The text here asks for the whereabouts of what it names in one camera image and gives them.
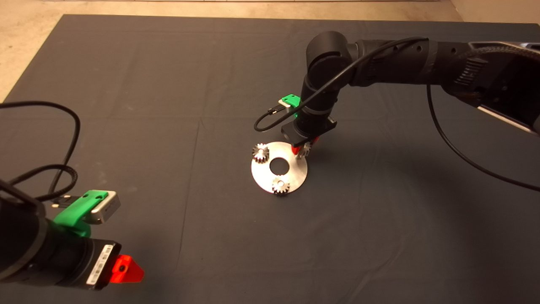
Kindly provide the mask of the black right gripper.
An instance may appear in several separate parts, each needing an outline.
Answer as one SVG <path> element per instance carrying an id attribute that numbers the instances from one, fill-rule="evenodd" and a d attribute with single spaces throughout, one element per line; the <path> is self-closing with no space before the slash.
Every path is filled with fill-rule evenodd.
<path id="1" fill-rule="evenodd" d="M 300 113 L 297 118 L 281 127 L 281 133 L 285 140 L 292 146 L 292 153 L 298 155 L 301 146 L 309 142 L 314 146 L 319 136 L 331 131 L 337 125 L 337 121 L 329 115 L 310 115 Z"/>

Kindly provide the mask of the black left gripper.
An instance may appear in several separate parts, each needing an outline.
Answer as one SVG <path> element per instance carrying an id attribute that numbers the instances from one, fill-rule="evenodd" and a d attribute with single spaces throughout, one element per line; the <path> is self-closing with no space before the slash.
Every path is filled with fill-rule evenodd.
<path id="1" fill-rule="evenodd" d="M 101 290 L 114 284 L 140 283 L 144 270 L 129 255 L 120 255 L 122 245 L 112 240 L 77 237 L 56 246 L 42 274 L 48 285 Z"/>

